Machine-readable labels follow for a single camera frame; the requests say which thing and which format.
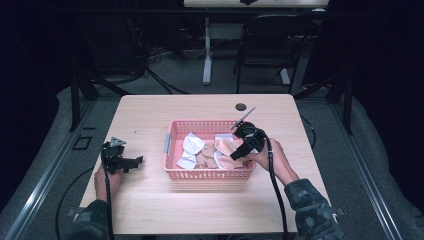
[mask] black metal frame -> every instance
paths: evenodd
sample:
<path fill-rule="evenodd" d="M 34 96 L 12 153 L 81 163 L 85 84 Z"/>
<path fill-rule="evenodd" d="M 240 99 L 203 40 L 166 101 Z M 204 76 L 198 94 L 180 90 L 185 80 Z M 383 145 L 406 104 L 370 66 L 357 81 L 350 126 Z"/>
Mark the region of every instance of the black metal frame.
<path fill-rule="evenodd" d="M 248 17 L 254 16 L 258 14 L 280 14 L 280 15 L 293 15 L 293 12 L 297 14 L 301 13 L 302 15 L 309 17 L 313 20 L 337 20 L 337 21 L 365 21 L 367 19 L 371 19 L 375 17 L 374 13 L 365 12 L 365 13 L 357 13 L 357 12 L 343 12 L 343 13 L 329 13 L 329 12 L 315 12 L 315 11 L 305 11 L 310 10 L 307 8 L 184 8 L 184 9 L 95 9 L 95 10 L 87 10 L 87 9 L 54 9 L 49 8 L 45 9 L 47 12 L 52 14 L 59 14 L 61 17 L 64 15 L 80 16 L 80 15 L 93 15 L 93 16 L 101 16 L 101 15 L 119 15 L 119 16 L 149 16 L 149 17 L 169 17 L 169 16 L 191 16 L 191 17 Z M 351 62 L 357 62 L 355 58 L 358 56 L 352 56 Z M 315 84 L 313 87 L 295 95 L 295 99 L 301 99 L 308 96 L 310 93 L 318 90 L 322 86 L 325 86 L 328 83 L 335 81 L 342 81 L 345 84 L 342 84 L 341 87 L 337 89 L 337 92 L 343 93 L 345 91 L 345 101 L 344 101 L 344 114 L 343 114 L 343 123 L 346 130 L 352 134 L 350 129 L 350 116 L 351 116 L 351 103 L 352 103 L 352 81 L 349 77 L 349 71 L 344 71 L 343 73 L 337 74 L 337 77 L 332 77 L 326 79 L 322 82 Z M 101 77 L 96 77 L 96 81 L 104 86 L 108 87 L 112 91 L 120 95 L 129 94 L 128 92 L 116 87 L 115 85 L 107 82 L 105 79 Z M 82 92 L 89 100 L 95 100 L 98 96 L 97 91 L 94 87 L 89 86 L 87 84 L 87 79 L 84 77 L 84 74 L 77 74 L 77 77 L 73 80 L 73 123 L 71 130 L 75 128 L 79 123 L 79 101 L 78 99 L 78 88 L 81 87 Z M 327 101 L 329 103 L 337 102 L 340 98 L 341 94 L 335 94 L 329 101 L 327 95 Z"/>
<path fill-rule="evenodd" d="M 266 18 L 273 18 L 274 21 L 276 21 L 277 19 L 279 19 L 278 21 L 281 21 L 280 18 L 283 19 L 287 19 L 290 20 L 290 22 L 288 22 L 288 26 L 293 27 L 293 28 L 297 28 L 299 27 L 299 25 L 304 25 L 302 26 L 303 28 L 301 28 L 301 30 L 287 30 L 284 34 L 279 34 L 279 33 L 269 33 L 268 31 L 266 33 L 251 33 L 248 29 L 251 28 L 251 24 L 252 21 L 255 20 L 260 20 L 260 19 L 266 19 Z M 305 39 L 310 36 L 310 33 L 312 32 L 312 30 L 314 30 L 314 22 L 312 21 L 312 19 L 305 17 L 303 14 L 291 14 L 291 15 L 281 15 L 281 14 L 271 14 L 271 15 L 267 15 L 267 14 L 261 14 L 261 15 L 256 15 L 256 17 L 252 17 L 251 19 L 249 19 L 243 26 L 242 32 L 241 32 L 241 37 L 240 37 L 240 47 L 238 50 L 238 54 L 237 54 L 237 59 L 236 59 L 236 64 L 234 66 L 234 74 L 237 74 L 237 88 L 236 88 L 236 93 L 238 94 L 240 92 L 240 85 L 241 85 L 241 67 L 246 67 L 246 68 L 276 68 L 278 69 L 278 72 L 276 75 L 279 75 L 280 72 L 284 69 L 284 68 L 292 68 L 292 74 L 290 76 L 290 84 L 289 84 L 289 89 L 287 91 L 288 94 L 291 94 L 291 90 L 293 87 L 293 83 L 296 77 L 296 72 L 297 72 L 297 67 L 298 67 L 298 63 L 299 63 L 299 59 L 300 59 L 300 54 L 302 52 L 302 46 L 303 43 L 305 41 Z M 275 63 L 257 63 L 257 64 L 252 64 L 252 63 L 246 63 L 245 59 L 245 40 L 248 39 L 250 36 L 262 36 L 262 37 L 272 37 L 274 39 L 279 39 L 278 42 L 281 42 L 281 44 L 283 45 L 287 45 L 288 50 L 290 51 L 293 61 L 289 64 L 275 64 Z M 292 44 L 292 38 L 294 36 L 302 36 L 302 38 L 299 40 L 298 43 L 296 44 Z"/>

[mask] desk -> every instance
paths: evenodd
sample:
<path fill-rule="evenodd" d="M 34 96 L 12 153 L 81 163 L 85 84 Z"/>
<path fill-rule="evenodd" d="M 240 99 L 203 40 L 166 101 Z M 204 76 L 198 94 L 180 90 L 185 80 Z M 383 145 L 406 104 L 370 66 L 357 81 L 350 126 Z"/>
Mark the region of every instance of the desk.
<path fill-rule="evenodd" d="M 250 5 L 240 3 L 240 0 L 184 0 L 185 7 L 203 8 L 323 8 L 328 0 L 258 0 Z"/>
<path fill-rule="evenodd" d="M 184 0 L 187 8 L 252 8 L 258 9 L 258 14 L 264 8 L 325 8 L 329 0 L 258 0 L 250 5 L 240 3 L 240 0 Z M 203 84 L 211 83 L 212 55 L 210 51 L 210 23 L 205 20 L 205 67 L 203 69 Z"/>
<path fill-rule="evenodd" d="M 138 95 L 125 96 L 106 140 L 125 140 L 124 157 L 144 156 L 138 169 L 124 174 L 113 200 L 116 234 L 202 234 L 282 232 L 281 216 L 269 174 L 260 166 L 236 190 L 186 190 L 162 168 L 168 125 L 175 119 L 234 119 L 254 106 L 248 121 L 281 141 L 293 169 L 328 199 L 317 163 L 291 95 Z M 95 171 L 101 160 L 97 160 Z M 81 201 L 95 199 L 93 175 Z M 288 230 L 296 232 L 294 211 L 284 192 Z"/>

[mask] black wire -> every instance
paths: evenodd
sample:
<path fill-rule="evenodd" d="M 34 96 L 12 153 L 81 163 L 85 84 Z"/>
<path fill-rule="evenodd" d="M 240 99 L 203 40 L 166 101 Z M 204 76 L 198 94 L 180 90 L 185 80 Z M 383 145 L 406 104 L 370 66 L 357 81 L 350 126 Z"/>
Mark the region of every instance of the black wire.
<path fill-rule="evenodd" d="M 178 88 L 176 88 L 176 87 L 174 87 L 173 85 L 171 85 L 171 84 L 169 84 L 169 83 L 167 83 L 167 82 L 165 82 L 163 79 L 161 79 L 156 73 L 154 73 L 150 68 L 149 68 L 149 66 L 147 66 L 146 65 L 146 71 L 150 74 L 150 75 L 152 75 L 152 77 L 160 84 L 160 85 L 162 85 L 170 94 L 172 94 L 172 91 L 168 88 L 168 87 L 170 87 L 170 88 L 172 88 L 172 89 L 174 89 L 175 91 L 177 91 L 177 92 L 179 92 L 179 93 L 183 93 L 183 94 L 189 94 L 188 92 L 185 92 L 185 91 L 183 91 L 183 90 L 181 90 L 181 89 L 178 89 Z"/>
<path fill-rule="evenodd" d="M 281 197 L 281 192 L 277 184 L 277 180 L 275 179 L 275 173 L 274 173 L 274 154 L 272 152 L 272 145 L 271 140 L 266 135 L 266 133 L 262 129 L 258 129 L 258 131 L 261 131 L 266 139 L 266 143 L 268 145 L 268 165 L 269 165 L 269 177 L 271 178 L 272 186 L 274 187 L 275 194 L 277 195 L 278 205 L 280 206 L 280 212 L 281 212 L 281 218 L 283 221 L 283 239 L 289 240 L 289 232 L 287 228 L 287 217 L 286 217 L 286 210 L 284 207 L 283 198 Z"/>
<path fill-rule="evenodd" d="M 300 115 L 300 117 L 309 125 L 309 127 L 311 128 L 311 130 L 312 130 L 312 134 L 313 134 L 313 139 L 312 139 L 312 143 L 311 143 L 311 149 L 314 149 L 314 147 L 315 147 L 315 142 L 316 142 L 316 139 L 317 139 L 317 136 L 316 136 L 316 134 L 315 134 L 315 129 L 314 129 L 314 127 L 312 126 L 312 124 L 304 117 L 304 116 L 302 116 L 302 115 Z"/>
<path fill-rule="evenodd" d="M 162 61 L 162 54 L 168 53 L 169 51 L 166 50 L 164 47 L 160 47 L 157 49 L 153 49 L 152 52 L 149 54 L 149 57 L 147 57 L 146 64 L 152 65 L 156 64 Z"/>
<path fill-rule="evenodd" d="M 106 182 L 106 194 L 107 194 L 107 224 L 109 227 L 109 239 L 114 240 L 115 236 L 113 235 L 113 224 L 112 224 L 112 197 L 110 195 L 110 182 L 109 182 L 109 174 L 107 172 L 105 164 L 102 163 L 103 171 L 105 172 L 105 182 Z"/>
<path fill-rule="evenodd" d="M 66 194 L 68 194 L 69 190 L 71 189 L 71 187 L 75 184 L 76 181 L 78 181 L 78 179 L 80 179 L 84 174 L 93 171 L 94 167 L 89 168 L 87 170 L 85 170 L 84 172 L 82 172 L 80 175 L 78 175 L 72 182 L 71 184 L 69 184 L 68 188 L 66 188 L 65 193 L 63 193 L 62 198 L 59 201 L 59 205 L 57 206 L 57 210 L 56 210 L 56 217 L 55 217 L 55 230 L 56 230 L 56 237 L 58 240 L 60 240 L 60 231 L 59 231 L 59 212 L 60 209 L 62 208 L 62 203 L 63 200 L 65 199 Z"/>
<path fill-rule="evenodd" d="M 113 83 L 115 85 L 121 85 L 124 83 L 134 82 L 135 80 L 141 78 L 144 74 L 144 69 L 138 70 L 131 76 L 130 78 L 121 79 L 121 80 L 108 80 L 110 83 Z"/>

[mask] white table leg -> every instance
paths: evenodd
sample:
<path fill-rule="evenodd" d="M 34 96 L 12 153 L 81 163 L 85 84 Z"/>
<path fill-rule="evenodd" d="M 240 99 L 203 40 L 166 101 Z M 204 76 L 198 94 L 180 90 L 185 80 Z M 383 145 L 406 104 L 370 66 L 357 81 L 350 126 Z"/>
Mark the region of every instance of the white table leg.
<path fill-rule="evenodd" d="M 280 71 L 280 78 L 283 85 L 290 85 L 290 77 L 286 68 L 283 68 L 283 70 Z"/>
<path fill-rule="evenodd" d="M 203 69 L 203 84 L 211 84 L 211 72 L 212 72 L 212 54 L 211 54 L 211 36 L 209 33 L 209 18 L 205 19 L 205 67 Z"/>

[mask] gray carpet floor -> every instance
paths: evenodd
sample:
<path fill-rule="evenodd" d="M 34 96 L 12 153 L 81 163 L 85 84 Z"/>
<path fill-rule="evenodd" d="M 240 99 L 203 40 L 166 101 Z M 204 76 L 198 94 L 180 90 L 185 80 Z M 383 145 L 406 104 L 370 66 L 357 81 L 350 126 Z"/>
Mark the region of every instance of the gray carpet floor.
<path fill-rule="evenodd" d="M 198 52 L 187 52 L 190 56 Z M 176 56 L 165 53 L 156 57 L 151 69 L 169 84 L 172 84 L 192 94 L 224 94 L 235 93 L 235 75 L 232 74 L 235 52 L 216 48 L 213 51 L 212 82 L 202 84 L 203 56 L 194 58 Z M 300 64 L 296 77 L 294 93 L 301 91 L 300 80 L 308 59 L 307 52 Z M 243 71 L 244 81 L 276 82 L 279 81 L 275 72 L 246 70 Z M 169 94 L 151 76 L 142 77 L 136 81 L 119 85 L 134 94 Z M 83 171 L 94 166 L 105 141 L 108 128 L 119 103 L 119 96 L 103 86 L 96 86 L 100 93 L 92 110 L 81 123 L 77 134 L 91 137 L 86 150 L 68 150 L 64 155 L 64 163 L 54 184 L 48 189 L 48 194 L 37 209 L 29 227 L 25 229 L 24 239 L 55 239 L 55 212 L 65 189 Z M 251 87 L 243 86 L 242 93 L 286 93 L 287 87 Z M 355 168 L 355 157 L 350 151 L 343 135 L 343 129 L 337 127 L 340 121 L 332 109 L 339 106 L 328 105 L 324 96 L 326 89 L 321 89 L 307 99 L 296 101 L 299 112 L 313 126 L 316 133 L 316 144 L 313 148 L 321 175 L 333 206 L 343 208 L 346 215 L 339 217 L 339 224 L 349 239 L 387 239 L 381 226 L 373 202 L 364 189 Z M 70 90 L 65 89 L 58 94 L 60 109 L 53 126 L 45 139 L 36 159 L 29 169 L 22 184 L 17 189 L 9 204 L 0 215 L 0 238 L 6 238 L 9 230 L 15 224 L 19 213 L 25 206 L 38 181 L 49 164 L 56 159 L 63 143 L 69 139 L 71 126 Z M 82 106 L 89 102 L 81 98 Z M 305 131 L 311 142 L 313 134 L 310 126 L 304 122 Z M 389 212 L 403 239 L 424 239 L 424 218 L 400 193 L 396 182 L 388 172 L 388 162 L 384 146 L 366 111 L 358 101 L 354 101 L 352 114 L 353 137 L 366 160 L 372 176 L 385 200 Z M 67 194 L 59 218 L 60 232 L 63 234 L 72 218 L 64 216 L 69 208 L 79 205 L 90 174 L 79 179 Z M 140 239 L 140 236 L 117 236 L 117 239 Z"/>

